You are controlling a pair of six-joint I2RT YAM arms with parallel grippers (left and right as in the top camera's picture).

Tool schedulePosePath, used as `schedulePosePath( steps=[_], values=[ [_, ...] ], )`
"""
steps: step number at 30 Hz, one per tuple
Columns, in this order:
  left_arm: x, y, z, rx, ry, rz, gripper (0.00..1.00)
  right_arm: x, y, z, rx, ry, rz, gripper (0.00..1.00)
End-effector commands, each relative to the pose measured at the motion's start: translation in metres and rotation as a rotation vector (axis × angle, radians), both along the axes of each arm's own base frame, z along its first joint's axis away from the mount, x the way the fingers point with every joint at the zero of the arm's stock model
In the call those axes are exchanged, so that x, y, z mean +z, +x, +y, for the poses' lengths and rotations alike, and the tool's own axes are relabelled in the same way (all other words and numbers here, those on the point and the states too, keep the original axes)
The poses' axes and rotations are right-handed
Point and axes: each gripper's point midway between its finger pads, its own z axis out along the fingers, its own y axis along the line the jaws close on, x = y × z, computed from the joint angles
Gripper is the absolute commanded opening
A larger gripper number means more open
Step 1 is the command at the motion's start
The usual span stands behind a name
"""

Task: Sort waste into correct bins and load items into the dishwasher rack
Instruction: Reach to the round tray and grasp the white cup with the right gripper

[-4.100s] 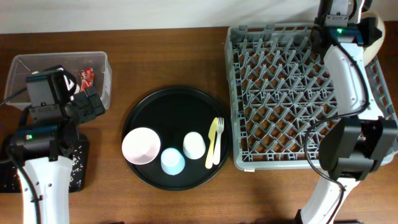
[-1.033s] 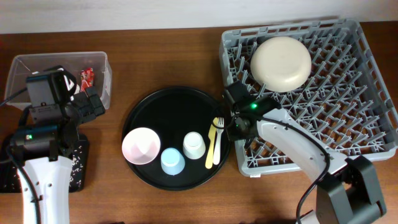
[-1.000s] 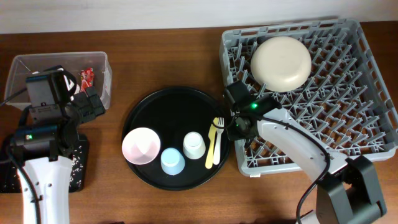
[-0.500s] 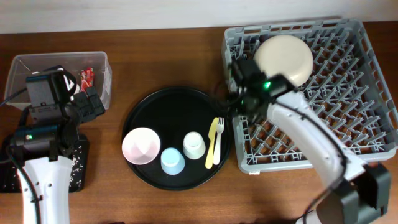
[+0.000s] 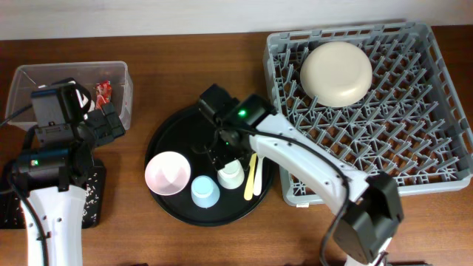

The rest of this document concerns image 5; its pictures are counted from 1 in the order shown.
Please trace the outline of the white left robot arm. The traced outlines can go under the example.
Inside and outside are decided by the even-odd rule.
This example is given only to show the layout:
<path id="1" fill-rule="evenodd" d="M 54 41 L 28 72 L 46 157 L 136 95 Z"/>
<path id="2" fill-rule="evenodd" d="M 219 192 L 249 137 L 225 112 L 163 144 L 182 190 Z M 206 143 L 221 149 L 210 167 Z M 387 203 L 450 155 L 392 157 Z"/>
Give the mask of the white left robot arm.
<path id="1" fill-rule="evenodd" d="M 24 211 L 29 265 L 82 265 L 83 214 L 92 189 L 103 190 L 99 146 L 124 135 L 112 103 L 86 113 L 73 103 L 35 103 L 32 127 L 8 183 Z"/>

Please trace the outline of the beige plate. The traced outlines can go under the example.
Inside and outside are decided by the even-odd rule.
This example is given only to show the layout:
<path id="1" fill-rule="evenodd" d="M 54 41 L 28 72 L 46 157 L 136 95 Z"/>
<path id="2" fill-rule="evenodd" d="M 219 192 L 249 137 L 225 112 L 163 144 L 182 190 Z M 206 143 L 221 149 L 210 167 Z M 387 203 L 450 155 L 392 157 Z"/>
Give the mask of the beige plate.
<path id="1" fill-rule="evenodd" d="M 372 83 L 372 65 L 357 46 L 343 41 L 328 42 L 306 57 L 300 82 L 306 95 L 322 106 L 345 107 L 367 94 Z"/>

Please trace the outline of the red snack wrapper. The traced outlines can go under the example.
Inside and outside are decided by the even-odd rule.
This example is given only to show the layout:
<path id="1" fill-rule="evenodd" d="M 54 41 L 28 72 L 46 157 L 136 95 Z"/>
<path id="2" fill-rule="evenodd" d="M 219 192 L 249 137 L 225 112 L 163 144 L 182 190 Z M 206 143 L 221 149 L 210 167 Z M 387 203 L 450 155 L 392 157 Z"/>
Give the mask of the red snack wrapper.
<path id="1" fill-rule="evenodd" d="M 112 86 L 110 81 L 97 83 L 95 86 L 96 101 L 95 108 L 102 109 L 102 105 L 110 103 L 112 99 Z"/>

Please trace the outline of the pink bowl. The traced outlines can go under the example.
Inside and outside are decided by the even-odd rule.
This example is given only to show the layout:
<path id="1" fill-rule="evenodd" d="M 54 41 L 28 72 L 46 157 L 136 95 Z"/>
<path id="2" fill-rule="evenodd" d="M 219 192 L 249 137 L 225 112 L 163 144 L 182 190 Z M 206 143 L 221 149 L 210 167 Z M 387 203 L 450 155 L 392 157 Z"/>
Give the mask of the pink bowl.
<path id="1" fill-rule="evenodd" d="M 171 196 L 181 192 L 191 177 L 191 165 L 180 153 L 161 152 L 147 163 L 145 181 L 148 188 L 160 195 Z"/>

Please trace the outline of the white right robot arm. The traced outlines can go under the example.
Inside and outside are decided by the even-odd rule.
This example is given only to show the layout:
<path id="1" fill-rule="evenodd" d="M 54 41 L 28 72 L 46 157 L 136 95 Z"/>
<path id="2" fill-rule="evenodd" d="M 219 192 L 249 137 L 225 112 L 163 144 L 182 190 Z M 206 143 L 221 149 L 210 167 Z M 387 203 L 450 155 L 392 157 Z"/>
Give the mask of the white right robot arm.
<path id="1" fill-rule="evenodd" d="M 346 253 L 347 265 L 386 265 L 387 247 L 404 213 L 398 185 L 385 172 L 371 177 L 335 158 L 295 129 L 265 99 L 201 95 L 199 110 L 232 152 L 255 153 L 295 175 L 322 198 L 335 217 L 322 238 Z"/>

